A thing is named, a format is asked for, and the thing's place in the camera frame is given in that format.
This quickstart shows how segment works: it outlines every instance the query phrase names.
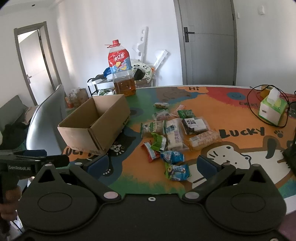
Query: large iced tea bottle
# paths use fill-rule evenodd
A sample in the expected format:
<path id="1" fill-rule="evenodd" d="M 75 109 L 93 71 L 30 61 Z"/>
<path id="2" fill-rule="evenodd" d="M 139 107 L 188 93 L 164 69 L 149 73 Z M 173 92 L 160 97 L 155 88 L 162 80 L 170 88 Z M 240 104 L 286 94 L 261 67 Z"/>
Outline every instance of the large iced tea bottle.
<path id="1" fill-rule="evenodd" d="M 108 61 L 113 74 L 113 82 L 117 94 L 131 96 L 136 93 L 136 85 L 131 69 L 131 59 L 128 51 L 121 46 L 118 40 L 109 45 Z"/>

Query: black door handle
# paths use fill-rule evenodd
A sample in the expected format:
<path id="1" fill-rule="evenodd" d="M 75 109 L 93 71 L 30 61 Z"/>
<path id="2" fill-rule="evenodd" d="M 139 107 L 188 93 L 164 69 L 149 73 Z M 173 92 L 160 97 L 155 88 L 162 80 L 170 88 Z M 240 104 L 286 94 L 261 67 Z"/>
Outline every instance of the black door handle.
<path id="1" fill-rule="evenodd" d="M 185 43 L 189 43 L 188 34 L 195 34 L 195 32 L 188 32 L 188 27 L 184 27 L 184 34 L 185 34 Z"/>

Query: human hand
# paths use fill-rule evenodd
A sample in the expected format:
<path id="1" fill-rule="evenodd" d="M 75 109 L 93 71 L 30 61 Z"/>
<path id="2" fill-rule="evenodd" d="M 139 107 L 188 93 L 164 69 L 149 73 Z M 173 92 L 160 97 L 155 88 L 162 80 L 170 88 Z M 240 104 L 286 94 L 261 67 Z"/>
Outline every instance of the human hand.
<path id="1" fill-rule="evenodd" d="M 19 200 L 22 196 L 22 191 L 19 186 L 14 190 L 6 191 L 6 203 L 0 204 L 1 217 L 7 221 L 14 221 L 17 218 L 17 208 Z"/>

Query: open cardboard box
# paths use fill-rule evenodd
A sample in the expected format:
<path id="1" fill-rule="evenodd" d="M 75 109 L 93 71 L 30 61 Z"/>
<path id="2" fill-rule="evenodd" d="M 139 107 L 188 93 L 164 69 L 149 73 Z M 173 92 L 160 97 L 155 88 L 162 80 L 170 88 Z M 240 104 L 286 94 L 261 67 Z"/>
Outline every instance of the open cardboard box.
<path id="1" fill-rule="evenodd" d="M 130 108 L 124 95 L 94 96 L 58 126 L 73 150 L 104 155 L 129 120 Z"/>

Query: brown liquid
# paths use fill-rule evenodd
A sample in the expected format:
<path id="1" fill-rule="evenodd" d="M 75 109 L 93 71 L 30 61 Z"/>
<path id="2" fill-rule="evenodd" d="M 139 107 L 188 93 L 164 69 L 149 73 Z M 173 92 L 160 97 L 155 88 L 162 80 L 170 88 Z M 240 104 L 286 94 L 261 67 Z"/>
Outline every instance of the brown liquid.
<path id="1" fill-rule="evenodd" d="M 117 94 L 124 94 L 125 96 L 131 96 L 136 93 L 136 85 L 134 78 L 130 80 L 124 80 L 114 83 Z"/>

